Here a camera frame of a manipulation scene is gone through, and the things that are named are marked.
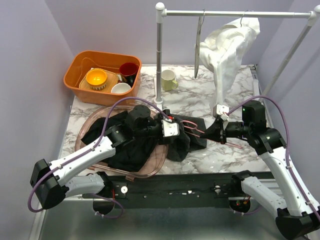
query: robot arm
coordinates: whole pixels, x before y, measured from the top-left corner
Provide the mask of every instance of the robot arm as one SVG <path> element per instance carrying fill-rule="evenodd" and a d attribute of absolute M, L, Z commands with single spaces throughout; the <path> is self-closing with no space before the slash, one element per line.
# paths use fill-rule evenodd
<path fill-rule="evenodd" d="M 284 199 L 265 187 L 249 171 L 234 175 L 236 191 L 252 196 L 266 208 L 287 239 L 294 239 L 318 229 L 320 222 L 312 206 L 320 213 L 320 205 L 304 184 L 290 156 L 288 165 L 287 145 L 279 131 L 267 127 L 265 107 L 255 100 L 242 105 L 242 121 L 228 122 L 228 117 L 218 115 L 212 126 L 200 137 L 221 144 L 225 144 L 227 138 L 246 140 L 271 170 Z"/>
<path fill-rule="evenodd" d="M 58 168 L 49 175 L 36 189 L 42 208 L 50 209 L 57 206 L 64 198 L 81 194 L 110 194 L 112 182 L 105 172 L 97 172 L 87 176 L 77 176 L 80 172 L 110 158 L 122 148 L 127 148 L 135 138 L 156 137 L 160 145 L 170 144 L 179 135 L 176 122 L 167 121 L 160 114 L 154 119 L 150 110 L 144 105 L 137 105 L 128 113 L 122 124 L 114 125 L 105 131 L 98 146 L 97 140 L 82 149 L 58 160 L 46 162 L 39 160 L 33 168 L 30 184 L 32 187 L 48 172 Z M 77 160 L 64 165 L 75 156 Z"/>

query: transparent plastic tray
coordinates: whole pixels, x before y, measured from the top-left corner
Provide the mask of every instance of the transparent plastic tray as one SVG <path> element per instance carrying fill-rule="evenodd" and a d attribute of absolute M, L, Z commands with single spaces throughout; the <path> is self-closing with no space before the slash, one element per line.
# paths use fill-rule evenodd
<path fill-rule="evenodd" d="M 135 104 L 130 104 L 126 106 L 116 106 L 114 110 L 111 113 L 111 117 L 121 113 L 123 111 L 131 111 L 135 107 Z M 108 112 L 110 110 L 110 107 L 104 106 L 99 108 L 97 111 L 95 111 L 83 124 L 82 128 L 80 129 L 80 132 L 76 138 L 74 150 L 78 151 L 79 149 L 86 146 L 81 139 L 84 137 L 86 132 L 89 130 L 91 125 L 99 118 L 106 117 Z M 155 116 L 156 112 L 151 111 L 151 116 Z M 120 174 L 120 175 L 126 175 L 126 179 L 133 181 L 134 178 L 149 178 L 153 175 L 155 175 L 159 170 L 162 168 L 166 156 L 168 152 L 168 145 L 156 145 L 152 154 L 144 164 L 144 166 L 140 169 L 138 172 L 129 172 L 124 171 L 120 169 L 115 169 L 112 167 L 108 167 L 108 164 L 105 162 L 98 162 L 97 164 L 94 164 L 90 169 L 95 171 L 105 171 L 107 174 L 111 173 L 112 175 Z"/>

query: white bowl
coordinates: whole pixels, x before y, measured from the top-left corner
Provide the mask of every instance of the white bowl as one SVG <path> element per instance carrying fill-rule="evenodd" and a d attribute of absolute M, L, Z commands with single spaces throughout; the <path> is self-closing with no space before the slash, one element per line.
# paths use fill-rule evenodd
<path fill-rule="evenodd" d="M 113 86 L 113 88 L 111 89 L 111 93 L 112 94 L 124 94 L 126 92 L 128 92 L 131 89 L 130 85 L 125 83 L 125 82 L 121 82 L 121 83 L 117 83 L 116 85 Z"/>

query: purple wall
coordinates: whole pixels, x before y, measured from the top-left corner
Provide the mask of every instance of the purple wall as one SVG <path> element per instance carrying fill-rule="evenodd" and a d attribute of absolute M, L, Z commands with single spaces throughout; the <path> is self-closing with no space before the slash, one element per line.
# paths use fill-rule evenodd
<path fill-rule="evenodd" d="M 0 239 L 25 240 L 33 165 L 58 157 L 68 123 L 73 55 L 44 1 L 2 1 L 0 22 Z"/>
<path fill-rule="evenodd" d="M 295 0 L 289 11 L 311 11 L 319 0 Z M 277 67 L 306 25 L 304 19 L 285 19 L 272 38 L 258 65 L 258 79 L 264 89 Z M 291 157 L 309 190 L 320 201 L 320 20 L 292 57 L 269 97 L 282 107 L 290 132 Z M 278 111 L 271 105 L 276 128 L 285 135 Z"/>
<path fill-rule="evenodd" d="M 73 54 L 85 50 L 135 55 L 156 63 L 156 3 L 161 0 L 45 0 Z M 164 0 L 169 10 L 288 11 L 293 0 Z M 234 20 L 206 17 L 201 40 Z M 260 19 L 261 34 L 243 59 L 256 64 L 282 19 Z M 197 17 L 170 16 L 163 24 L 163 64 L 193 64 Z"/>

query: orange plastic bin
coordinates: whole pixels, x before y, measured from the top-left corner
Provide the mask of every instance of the orange plastic bin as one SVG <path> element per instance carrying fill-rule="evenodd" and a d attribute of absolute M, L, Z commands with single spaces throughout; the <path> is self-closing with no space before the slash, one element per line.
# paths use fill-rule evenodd
<path fill-rule="evenodd" d="M 119 74 L 119 68 L 124 63 L 135 63 L 139 66 L 130 91 L 117 94 L 79 88 L 81 80 L 91 68 L 101 68 Z M 141 61 L 135 56 L 100 51 L 83 51 L 75 56 L 68 71 L 64 75 L 63 82 L 82 102 L 110 106 L 122 98 L 137 96 L 141 82 L 140 71 Z M 123 102 L 123 104 L 126 103 L 132 103 L 132 101 L 128 100 Z"/>

